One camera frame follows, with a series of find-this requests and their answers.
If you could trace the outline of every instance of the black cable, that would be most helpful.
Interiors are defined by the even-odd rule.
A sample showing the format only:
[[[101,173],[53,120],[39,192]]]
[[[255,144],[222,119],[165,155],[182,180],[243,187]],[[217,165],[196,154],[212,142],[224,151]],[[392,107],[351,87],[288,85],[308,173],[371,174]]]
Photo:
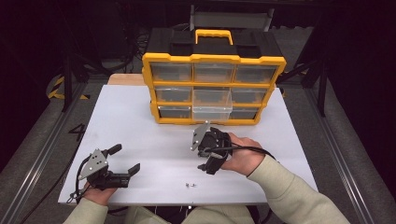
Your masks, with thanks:
[[[112,215],[113,213],[118,213],[118,212],[124,211],[126,209],[128,209],[128,206],[125,206],[125,207],[122,207],[122,208],[108,210],[107,213]]]
[[[78,145],[75,149],[75,151],[73,152],[73,156],[70,159],[70,161],[67,163],[66,167],[64,167],[64,170],[62,171],[61,175],[58,177],[58,179],[55,181],[55,183],[52,185],[52,187],[49,189],[49,191],[40,199],[40,201],[38,201],[35,206],[28,212],[28,214],[22,219],[21,223],[24,223],[27,218],[33,214],[33,212],[37,209],[37,207],[52,193],[52,191],[56,188],[56,186],[58,185],[59,181],[61,181],[61,179],[64,177],[64,174],[67,172],[67,170],[69,169],[70,165],[72,164],[74,158],[76,157],[79,145],[81,144],[81,140],[78,142]]]
[[[269,153],[267,150],[265,150],[261,147],[242,147],[242,146],[240,146],[240,147],[214,147],[214,148],[205,149],[205,152],[231,151],[231,150],[237,150],[237,149],[248,149],[251,151],[260,152],[261,154],[268,155],[275,160],[275,157],[271,153]]]
[[[272,214],[273,214],[273,211],[272,211],[272,209],[270,208],[270,209],[268,210],[267,216],[260,222],[260,224],[266,223],[266,222],[271,218],[271,215],[272,215]]]
[[[108,214],[113,217],[124,217],[126,215],[126,214],[111,214],[111,213],[108,213]]]
[[[120,70],[121,68],[123,68],[123,67],[126,67],[129,63],[131,63],[132,62],[132,60],[133,60],[133,56],[128,56],[127,58],[126,58],[126,61],[125,62],[123,62],[123,63],[120,63],[120,64],[118,64],[118,65],[115,65],[115,66],[113,66],[113,67],[104,67],[105,69],[107,69],[108,71],[111,71],[111,72],[114,72],[114,71],[117,71],[117,70]],[[100,72],[98,72],[97,70],[95,70],[95,69],[91,69],[91,68],[89,68],[89,67],[84,67],[88,72],[90,72],[91,74],[102,74],[102,73],[100,73]]]
[[[189,23],[181,23],[181,24],[177,24],[177,25],[171,26],[171,29],[177,30],[177,31],[185,31],[189,27],[190,27]]]
[[[90,159],[90,157],[91,157],[91,155],[88,156],[87,158],[85,158],[84,161],[82,161],[82,163],[78,167],[77,176],[76,176],[76,191],[75,191],[75,193],[76,193],[76,202],[77,203],[79,203],[79,201],[80,201],[80,197],[79,197],[80,193],[79,193],[79,189],[78,189],[78,183],[79,183],[78,177],[81,174],[82,167],[84,166],[85,163],[87,163],[87,161]]]

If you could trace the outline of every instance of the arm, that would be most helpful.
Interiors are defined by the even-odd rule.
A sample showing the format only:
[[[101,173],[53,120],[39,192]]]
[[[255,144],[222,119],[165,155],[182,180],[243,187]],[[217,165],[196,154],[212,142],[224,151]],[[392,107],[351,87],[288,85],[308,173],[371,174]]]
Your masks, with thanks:
[[[87,189],[83,198],[73,210],[65,224],[105,223],[107,201],[117,189]]]
[[[229,133],[233,143],[261,147],[259,143]],[[235,150],[223,169],[234,170],[257,182],[265,192],[274,213],[287,223],[348,223],[334,203],[311,189],[269,156],[249,150]]]

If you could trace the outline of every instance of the beige sweater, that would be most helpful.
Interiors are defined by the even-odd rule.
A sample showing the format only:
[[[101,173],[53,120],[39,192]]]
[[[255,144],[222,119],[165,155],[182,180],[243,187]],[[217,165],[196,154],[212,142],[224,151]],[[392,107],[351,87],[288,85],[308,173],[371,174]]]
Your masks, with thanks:
[[[271,157],[248,177],[265,192],[274,213],[286,223],[349,223],[334,203],[311,189],[299,176],[291,173]],[[82,199],[65,223],[104,223],[107,207]],[[126,224],[167,223],[144,207],[132,206],[125,218]],[[197,207],[186,217],[185,224],[254,223],[243,205]]]

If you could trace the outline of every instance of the beige sleeve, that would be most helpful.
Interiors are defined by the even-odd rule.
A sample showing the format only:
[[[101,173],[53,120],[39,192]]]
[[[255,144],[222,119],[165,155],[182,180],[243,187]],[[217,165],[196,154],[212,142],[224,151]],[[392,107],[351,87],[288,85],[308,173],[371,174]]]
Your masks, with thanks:
[[[82,198],[65,224],[100,224],[105,223],[108,208]]]
[[[248,179],[262,187],[271,209],[287,223],[349,223],[328,197],[269,156]]]

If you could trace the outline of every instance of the white tabletop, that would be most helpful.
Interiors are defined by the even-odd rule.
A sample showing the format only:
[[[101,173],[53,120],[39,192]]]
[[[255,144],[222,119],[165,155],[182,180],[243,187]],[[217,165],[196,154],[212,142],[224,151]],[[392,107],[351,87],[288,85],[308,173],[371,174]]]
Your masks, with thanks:
[[[122,144],[122,150],[108,156],[108,170],[126,174],[140,163],[127,189],[118,189],[109,203],[118,205],[202,205],[266,203],[260,186],[244,176],[219,170],[208,175],[197,169],[207,159],[190,151],[197,125],[158,124],[149,110],[145,86],[105,85],[102,88],[78,153],[70,168],[59,203],[66,203],[75,190],[78,167],[96,148]],[[250,137],[271,152],[289,170],[317,189],[302,146],[291,123],[279,89],[262,111],[255,126],[212,125],[223,132]],[[80,181],[82,189],[85,180]],[[196,187],[186,187],[186,183]]]

